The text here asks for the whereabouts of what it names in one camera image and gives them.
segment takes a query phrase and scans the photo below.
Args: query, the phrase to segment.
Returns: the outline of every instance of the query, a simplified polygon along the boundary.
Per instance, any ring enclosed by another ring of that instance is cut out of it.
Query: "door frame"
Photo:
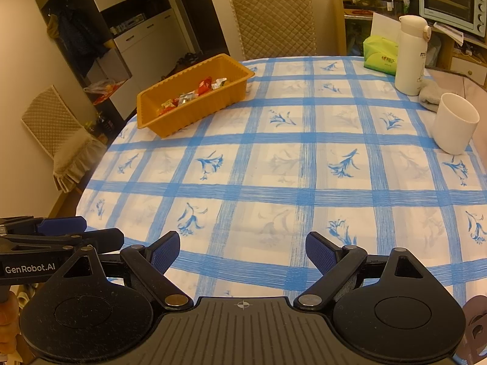
[[[201,52],[200,45],[198,44],[198,40],[196,39],[196,35],[193,31],[193,27],[189,21],[189,17],[186,13],[186,9],[184,7],[182,0],[169,0],[172,9],[174,10],[174,14],[176,15],[176,19],[178,21],[179,27],[184,36],[184,40],[189,48],[189,50],[193,53]]]

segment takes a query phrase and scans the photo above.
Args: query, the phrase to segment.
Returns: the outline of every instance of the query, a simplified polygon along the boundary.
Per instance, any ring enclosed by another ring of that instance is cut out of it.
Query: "green tissue package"
[[[364,41],[364,67],[395,75],[398,69],[398,44],[387,38],[371,35]]]

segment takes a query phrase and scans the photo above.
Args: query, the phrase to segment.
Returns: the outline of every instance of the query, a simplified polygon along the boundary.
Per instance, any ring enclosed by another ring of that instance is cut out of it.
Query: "basket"
[[[247,80],[253,76],[254,73],[247,67],[225,54],[195,64],[137,96],[137,126],[139,129],[148,127],[160,137],[167,137],[222,108],[242,101],[247,91]],[[162,103],[198,89],[200,82],[207,77],[213,80],[226,78],[227,82],[219,89],[196,97],[164,115],[157,115],[157,109]]]

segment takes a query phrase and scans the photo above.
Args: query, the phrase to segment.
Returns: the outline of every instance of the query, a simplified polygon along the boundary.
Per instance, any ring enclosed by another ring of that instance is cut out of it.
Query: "cup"
[[[433,138],[452,155],[465,151],[480,120],[479,113],[466,99],[454,93],[441,96],[433,123]]]

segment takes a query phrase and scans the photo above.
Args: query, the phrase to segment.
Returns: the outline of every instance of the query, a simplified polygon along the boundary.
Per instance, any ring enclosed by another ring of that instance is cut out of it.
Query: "chair backrest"
[[[82,127],[54,86],[32,101],[22,116],[22,122],[52,158],[62,143]]]
[[[230,0],[245,60],[316,55],[311,0]]]

